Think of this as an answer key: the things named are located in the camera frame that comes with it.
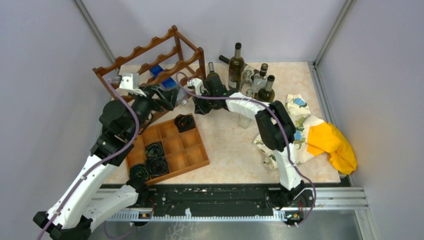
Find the brown wooden wine rack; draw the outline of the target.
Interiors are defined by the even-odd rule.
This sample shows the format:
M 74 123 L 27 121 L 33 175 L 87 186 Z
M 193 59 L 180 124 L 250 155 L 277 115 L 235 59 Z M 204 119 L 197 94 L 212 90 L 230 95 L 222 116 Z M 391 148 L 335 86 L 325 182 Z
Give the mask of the brown wooden wine rack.
M 179 32 L 176 25 L 173 25 L 168 29 L 167 33 L 163 37 L 153 37 L 150 43 L 147 46 L 136 46 L 132 53 L 128 56 L 118 56 L 114 59 L 114 62 L 108 67 L 98 67 L 93 68 L 93 72 L 96 74 L 97 78 L 104 85 L 104 87 L 109 92 L 110 96 L 116 100 L 117 97 L 113 94 L 112 90 L 108 87 L 104 76 L 113 70 L 117 70 L 122 67 L 124 64 L 136 59 L 137 57 L 145 54 L 146 52 L 152 50 L 153 48 L 161 45 L 168 39 L 174 39 L 174 47 L 169 53 L 160 54 L 156 59 L 151 63 L 144 63 L 141 65 L 138 74 L 143 74 L 153 67 L 158 66 L 160 63 L 168 60 L 169 58 L 177 55 L 178 61 L 175 63 L 174 67 L 165 69 L 160 72 L 157 77 L 151 77 L 147 80 L 146 83 L 143 83 L 142 86 L 153 85 L 156 83 L 161 83 L 164 80 L 170 78 L 177 72 L 180 72 L 184 69 L 188 70 L 192 75 L 190 77 L 184 77 L 180 80 L 180 83 L 184 86 L 187 82 L 193 78 L 199 78 L 204 80 L 206 78 L 206 65 L 205 65 L 205 56 L 204 50 L 201 47 L 195 46 L 190 40 L 188 40 L 182 33 Z M 190 59 L 184 59 L 183 48 L 181 42 L 184 42 L 190 49 L 193 50 L 193 55 Z

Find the dark wine bottle beige label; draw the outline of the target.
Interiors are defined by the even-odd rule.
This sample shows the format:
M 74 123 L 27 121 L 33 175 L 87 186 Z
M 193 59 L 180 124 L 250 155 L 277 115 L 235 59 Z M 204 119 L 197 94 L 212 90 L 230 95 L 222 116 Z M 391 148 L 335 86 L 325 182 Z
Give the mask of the dark wine bottle beige label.
M 215 71 L 215 67 L 214 67 L 213 62 L 208 63 L 208 69 L 209 69 L 209 72 L 206 76 L 206 79 L 205 79 L 206 81 L 215 81 L 215 80 L 220 81 L 221 80 L 219 74 Z

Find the wooden compartment tray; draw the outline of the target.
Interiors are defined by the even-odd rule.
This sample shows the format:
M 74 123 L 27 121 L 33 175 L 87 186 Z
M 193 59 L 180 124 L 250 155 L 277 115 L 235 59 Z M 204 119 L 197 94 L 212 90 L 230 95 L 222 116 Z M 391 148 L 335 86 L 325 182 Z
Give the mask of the wooden compartment tray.
M 128 171 L 130 167 L 136 164 L 146 166 L 145 148 L 155 142 L 162 143 L 164 157 L 168 161 L 169 173 L 156 178 L 150 177 L 150 180 L 143 181 L 147 185 L 153 185 L 191 172 L 210 163 L 196 122 L 195 128 L 179 133 L 174 124 L 174 119 L 171 119 L 147 127 L 137 137 L 132 150 L 126 157 Z

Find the dark wine bottle grey label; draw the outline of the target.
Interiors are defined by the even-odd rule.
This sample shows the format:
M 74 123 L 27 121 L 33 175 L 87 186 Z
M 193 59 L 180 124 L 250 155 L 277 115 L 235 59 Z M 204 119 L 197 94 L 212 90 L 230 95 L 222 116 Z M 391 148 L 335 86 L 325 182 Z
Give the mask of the dark wine bottle grey label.
M 228 67 L 228 87 L 239 92 L 245 61 L 241 56 L 242 44 L 237 42 L 234 47 L 234 56 L 230 59 Z

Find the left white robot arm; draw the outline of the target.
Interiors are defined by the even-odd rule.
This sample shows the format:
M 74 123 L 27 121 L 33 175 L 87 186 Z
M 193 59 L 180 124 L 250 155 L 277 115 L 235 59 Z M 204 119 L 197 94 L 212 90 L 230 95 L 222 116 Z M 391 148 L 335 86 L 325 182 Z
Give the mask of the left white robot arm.
M 108 102 L 99 118 L 103 130 L 90 150 L 81 171 L 63 196 L 47 211 L 39 211 L 33 221 L 53 240 L 86 240 L 108 218 L 128 207 L 150 203 L 144 180 L 130 179 L 104 199 L 93 198 L 104 181 L 134 148 L 140 128 L 152 112 L 172 111 L 179 91 L 158 85 L 132 89 L 134 103 L 122 96 Z

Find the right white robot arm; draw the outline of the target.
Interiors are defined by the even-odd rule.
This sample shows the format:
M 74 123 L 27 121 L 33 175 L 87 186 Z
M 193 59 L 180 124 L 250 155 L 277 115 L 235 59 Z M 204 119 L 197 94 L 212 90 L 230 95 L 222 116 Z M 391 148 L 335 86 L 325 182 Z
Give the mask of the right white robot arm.
M 240 92 L 227 90 L 223 84 L 216 82 L 209 90 L 199 78 L 189 80 L 187 85 L 195 91 L 192 96 L 196 114 L 205 115 L 217 106 L 256 122 L 263 144 L 273 152 L 277 163 L 281 199 L 287 206 L 295 206 L 301 200 L 305 183 L 294 155 L 296 128 L 283 104 L 277 100 L 261 102 Z

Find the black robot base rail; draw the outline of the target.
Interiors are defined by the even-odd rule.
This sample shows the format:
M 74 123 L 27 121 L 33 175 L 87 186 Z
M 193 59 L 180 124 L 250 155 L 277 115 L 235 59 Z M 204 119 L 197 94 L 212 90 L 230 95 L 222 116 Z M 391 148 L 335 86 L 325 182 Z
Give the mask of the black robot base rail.
M 360 187 L 307 185 L 295 200 L 278 184 L 155 184 L 147 203 L 109 217 L 113 222 L 279 222 L 297 227 L 316 211 L 368 209 Z

